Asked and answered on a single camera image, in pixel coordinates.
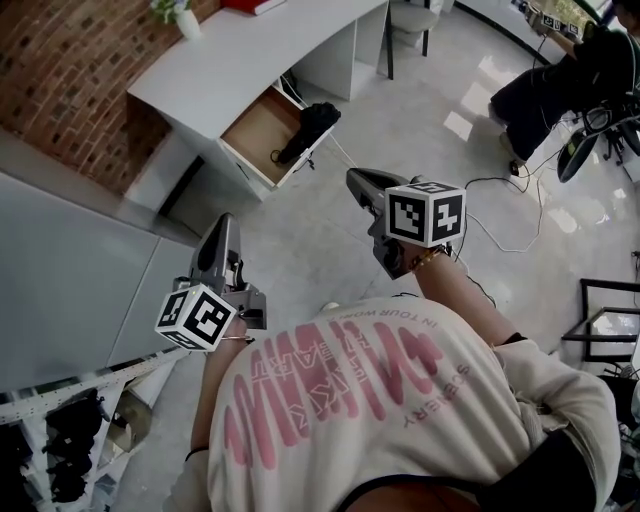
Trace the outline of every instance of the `white desk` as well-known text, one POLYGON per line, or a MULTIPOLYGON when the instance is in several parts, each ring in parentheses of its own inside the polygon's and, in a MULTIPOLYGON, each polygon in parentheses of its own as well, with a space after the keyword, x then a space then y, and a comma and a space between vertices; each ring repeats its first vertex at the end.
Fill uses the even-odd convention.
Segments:
POLYGON ((307 82, 355 96, 376 73, 387 6, 387 0, 288 0, 260 16, 223 9, 202 23, 201 38, 170 48, 129 93, 155 107, 216 171, 264 199, 309 152, 269 179, 268 169, 261 173, 221 137, 294 66, 307 82))

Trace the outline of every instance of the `potted plant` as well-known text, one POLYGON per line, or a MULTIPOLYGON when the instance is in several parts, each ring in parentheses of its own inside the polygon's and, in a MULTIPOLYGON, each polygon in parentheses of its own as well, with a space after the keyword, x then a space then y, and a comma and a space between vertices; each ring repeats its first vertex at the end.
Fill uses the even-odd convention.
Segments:
POLYGON ((151 10, 164 23, 176 23, 187 39, 200 37, 200 25, 191 10, 191 0, 151 0, 151 10))

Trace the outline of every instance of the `wooden drawer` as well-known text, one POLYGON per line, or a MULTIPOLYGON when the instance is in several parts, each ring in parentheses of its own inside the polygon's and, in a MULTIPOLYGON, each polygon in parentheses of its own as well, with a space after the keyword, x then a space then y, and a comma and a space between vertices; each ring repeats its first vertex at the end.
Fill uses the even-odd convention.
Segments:
POLYGON ((301 110, 289 96, 271 86, 236 119, 220 142, 243 172, 254 175, 268 189, 276 189, 305 164, 333 129, 323 133, 297 160, 287 165, 272 162, 272 152, 284 149, 300 129, 301 110))

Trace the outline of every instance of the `chair leg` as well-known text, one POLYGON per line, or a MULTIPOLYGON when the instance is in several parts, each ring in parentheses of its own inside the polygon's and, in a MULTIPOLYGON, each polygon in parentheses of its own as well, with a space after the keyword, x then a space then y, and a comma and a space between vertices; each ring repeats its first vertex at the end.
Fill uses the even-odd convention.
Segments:
POLYGON ((387 10, 387 20, 385 22, 385 31, 387 33, 387 76, 389 80, 393 80, 393 37, 391 31, 391 6, 387 10))
POLYGON ((427 56, 427 50, 429 49, 429 31, 425 30, 422 36, 422 56, 427 56))

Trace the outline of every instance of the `person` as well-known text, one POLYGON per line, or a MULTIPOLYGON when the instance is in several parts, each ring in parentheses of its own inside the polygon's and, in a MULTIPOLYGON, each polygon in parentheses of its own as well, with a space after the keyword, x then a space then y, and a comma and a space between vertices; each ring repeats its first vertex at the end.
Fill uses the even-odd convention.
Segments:
POLYGON ((580 43, 555 31, 542 34, 557 43, 566 57, 558 64, 525 71, 491 98, 492 117, 506 126, 500 142, 518 167, 526 164, 567 112, 579 114, 636 87, 640 1, 614 0, 613 4, 627 33, 597 27, 580 43))
POLYGON ((441 250, 424 298, 371 299, 207 355, 190 511, 601 510, 620 458, 606 385, 518 334, 441 250))

